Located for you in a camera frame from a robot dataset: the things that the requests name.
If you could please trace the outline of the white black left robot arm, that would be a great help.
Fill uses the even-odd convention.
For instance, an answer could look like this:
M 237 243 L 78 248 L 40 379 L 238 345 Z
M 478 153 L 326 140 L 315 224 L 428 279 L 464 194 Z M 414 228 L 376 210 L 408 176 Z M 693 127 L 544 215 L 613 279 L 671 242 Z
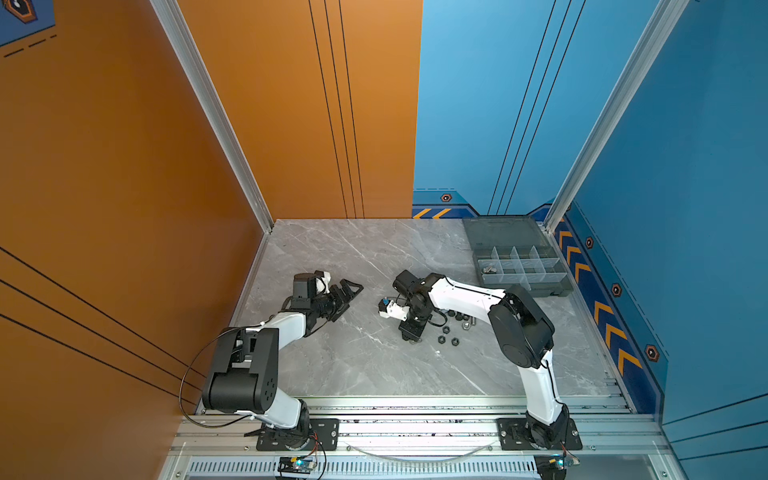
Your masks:
M 364 287 L 346 279 L 334 284 L 328 272 L 315 271 L 296 274 L 292 288 L 265 323 L 232 328 L 216 339 L 202 403 L 208 410 L 253 417 L 264 434 L 298 450 L 312 436 L 309 411 L 278 387 L 279 352 L 337 321 Z

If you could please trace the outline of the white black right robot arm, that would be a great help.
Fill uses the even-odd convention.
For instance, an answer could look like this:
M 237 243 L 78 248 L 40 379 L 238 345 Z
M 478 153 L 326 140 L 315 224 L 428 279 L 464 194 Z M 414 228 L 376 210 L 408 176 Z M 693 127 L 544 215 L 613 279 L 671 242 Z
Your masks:
M 418 341 L 437 313 L 454 311 L 489 324 L 500 351 L 517 366 L 523 382 L 527 440 L 539 449 L 565 444 L 570 411 L 554 376 L 555 326 L 525 288 L 488 289 L 437 273 L 418 278 L 408 270 L 395 278 L 393 288 L 398 296 L 381 300 L 379 313 L 400 321 L 405 341 Z

